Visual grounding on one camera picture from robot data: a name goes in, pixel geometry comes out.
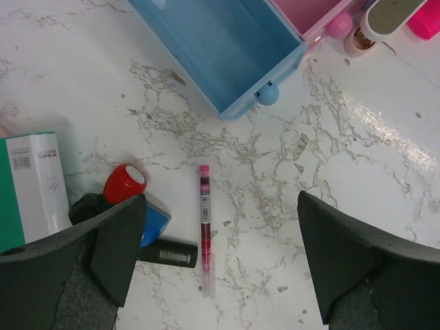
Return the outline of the red black round stamp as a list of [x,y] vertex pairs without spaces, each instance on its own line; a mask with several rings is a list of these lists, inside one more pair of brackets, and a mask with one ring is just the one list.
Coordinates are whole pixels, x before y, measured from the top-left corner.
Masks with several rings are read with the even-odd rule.
[[82,223],[114,205],[142,194],[146,185],[145,176],[134,165],[118,165],[108,177],[102,193],[87,193],[69,208],[69,219],[73,225]]

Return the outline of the pink ink pen refill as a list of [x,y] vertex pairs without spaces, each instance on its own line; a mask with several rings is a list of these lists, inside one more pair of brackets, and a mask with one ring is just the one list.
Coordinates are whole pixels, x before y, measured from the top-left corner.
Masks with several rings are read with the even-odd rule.
[[199,167],[199,196],[201,213],[201,290],[203,297],[215,296],[214,268],[211,252],[210,167]]

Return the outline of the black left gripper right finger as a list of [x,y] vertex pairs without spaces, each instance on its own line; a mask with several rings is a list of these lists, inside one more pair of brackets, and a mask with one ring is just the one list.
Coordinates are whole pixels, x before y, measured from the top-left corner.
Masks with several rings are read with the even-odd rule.
[[438,249],[350,217],[305,191],[297,211],[324,325],[439,328]]

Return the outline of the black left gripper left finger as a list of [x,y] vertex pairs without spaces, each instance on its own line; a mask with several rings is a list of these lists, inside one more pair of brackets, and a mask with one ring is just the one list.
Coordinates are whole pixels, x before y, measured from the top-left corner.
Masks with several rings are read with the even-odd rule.
[[112,329],[140,250],[146,197],[1,253],[2,329]]

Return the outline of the pink highlighter black body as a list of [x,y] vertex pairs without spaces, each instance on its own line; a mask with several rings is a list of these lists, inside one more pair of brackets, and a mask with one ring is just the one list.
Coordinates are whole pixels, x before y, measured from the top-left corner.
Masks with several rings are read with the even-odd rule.
[[428,0],[408,21],[410,31],[429,41],[439,33],[439,0]]

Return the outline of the blue highlighter black body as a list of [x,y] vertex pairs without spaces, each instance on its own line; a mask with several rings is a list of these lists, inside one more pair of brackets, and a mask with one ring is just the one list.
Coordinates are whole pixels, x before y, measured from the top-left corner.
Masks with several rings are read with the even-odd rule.
[[171,216],[167,212],[147,202],[146,220],[137,259],[147,263],[195,268],[197,245],[161,238],[170,220]]

